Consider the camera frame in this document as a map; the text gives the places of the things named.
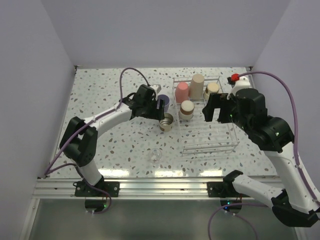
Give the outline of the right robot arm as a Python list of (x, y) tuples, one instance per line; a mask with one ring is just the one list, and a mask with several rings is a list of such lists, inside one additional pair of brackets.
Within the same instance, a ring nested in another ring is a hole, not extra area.
[(234, 170), (223, 178), (220, 197), (246, 195), (268, 206), (287, 227), (312, 227), (319, 220), (320, 207), (308, 187), (316, 197), (320, 193), (300, 158), (294, 156), (294, 134), (289, 124), (268, 115), (265, 96), (254, 88), (212, 93), (202, 110), (206, 122), (213, 120), (216, 109), (220, 110), (219, 123), (235, 124), (264, 152), (284, 186), (272, 187)]

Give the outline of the white wire dish rack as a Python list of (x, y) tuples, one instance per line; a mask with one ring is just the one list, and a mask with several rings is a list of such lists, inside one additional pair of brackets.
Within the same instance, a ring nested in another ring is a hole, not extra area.
[(179, 114), (181, 104), (174, 101), (182, 145), (181, 155), (204, 157), (232, 153), (240, 143), (233, 123), (218, 122), (219, 108), (214, 111), (212, 121), (206, 122), (202, 110), (207, 105), (207, 100), (201, 97), (190, 101), (194, 103), (191, 119), (182, 118)]

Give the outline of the beige plastic cup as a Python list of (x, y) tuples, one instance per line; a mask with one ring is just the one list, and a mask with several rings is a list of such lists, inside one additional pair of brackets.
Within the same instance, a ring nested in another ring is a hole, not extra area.
[(203, 95), (205, 78), (202, 74), (192, 76), (189, 84), (189, 97), (193, 100), (199, 100)]

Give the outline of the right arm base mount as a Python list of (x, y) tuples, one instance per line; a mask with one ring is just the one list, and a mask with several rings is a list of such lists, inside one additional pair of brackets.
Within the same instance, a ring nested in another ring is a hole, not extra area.
[(242, 206), (231, 206), (231, 204), (242, 203), (243, 195), (236, 192), (232, 187), (225, 185), (223, 181), (209, 181), (206, 183), (207, 194), (209, 198), (219, 198), (223, 210), (232, 214), (241, 211)]

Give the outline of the metal cup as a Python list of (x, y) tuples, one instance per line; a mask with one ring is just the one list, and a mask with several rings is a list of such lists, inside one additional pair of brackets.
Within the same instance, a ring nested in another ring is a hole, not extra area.
[(220, 86), (216, 82), (210, 82), (207, 84), (203, 93), (203, 98), (208, 101), (211, 93), (217, 94), (220, 90)]
[(178, 112), (179, 118), (181, 120), (190, 120), (194, 115), (195, 105), (190, 100), (184, 100)]
[(164, 114), (164, 119), (159, 121), (159, 128), (163, 132), (169, 132), (173, 128), (174, 118), (170, 113)]

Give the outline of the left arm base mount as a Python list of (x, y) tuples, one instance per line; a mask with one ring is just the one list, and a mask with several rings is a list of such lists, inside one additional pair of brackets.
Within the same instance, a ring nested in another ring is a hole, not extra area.
[(92, 186), (83, 179), (72, 185), (75, 187), (74, 196), (85, 198), (84, 207), (93, 215), (105, 213), (111, 207), (113, 198), (119, 196), (120, 191), (118, 181), (101, 180), (96, 186)]

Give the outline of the clear glass cup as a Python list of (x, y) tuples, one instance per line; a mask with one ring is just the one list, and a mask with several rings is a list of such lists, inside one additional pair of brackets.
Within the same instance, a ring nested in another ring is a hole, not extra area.
[(152, 148), (148, 152), (148, 160), (153, 165), (158, 164), (161, 161), (162, 156), (163, 156), (162, 151), (159, 148)]

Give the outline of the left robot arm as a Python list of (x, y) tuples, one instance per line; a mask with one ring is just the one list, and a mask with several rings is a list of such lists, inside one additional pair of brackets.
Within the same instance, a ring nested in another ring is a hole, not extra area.
[(108, 110), (85, 119), (73, 117), (69, 121), (59, 148), (75, 163), (87, 182), (87, 192), (92, 196), (99, 196), (104, 190), (103, 176), (94, 162), (98, 138), (137, 117), (163, 120), (165, 102), (158, 100), (161, 89), (159, 84), (142, 84), (137, 92), (129, 94)]

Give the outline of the red plastic cup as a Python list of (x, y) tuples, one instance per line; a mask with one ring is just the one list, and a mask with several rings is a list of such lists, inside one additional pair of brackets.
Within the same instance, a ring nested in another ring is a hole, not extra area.
[(178, 83), (175, 89), (175, 100), (178, 104), (189, 98), (189, 85), (186, 82)]

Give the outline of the metal cup front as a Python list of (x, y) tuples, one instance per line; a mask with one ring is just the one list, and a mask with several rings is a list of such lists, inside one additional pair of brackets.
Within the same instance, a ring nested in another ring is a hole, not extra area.
[(178, 112), (179, 118), (181, 120), (190, 120), (194, 115), (195, 105), (190, 100), (184, 100)]

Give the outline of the purple plastic cup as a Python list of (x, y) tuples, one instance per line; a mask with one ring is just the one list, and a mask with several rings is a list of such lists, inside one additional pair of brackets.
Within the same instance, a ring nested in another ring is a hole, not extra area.
[(170, 98), (165, 94), (160, 94), (158, 95), (158, 100), (164, 101), (164, 113), (167, 113), (170, 106)]

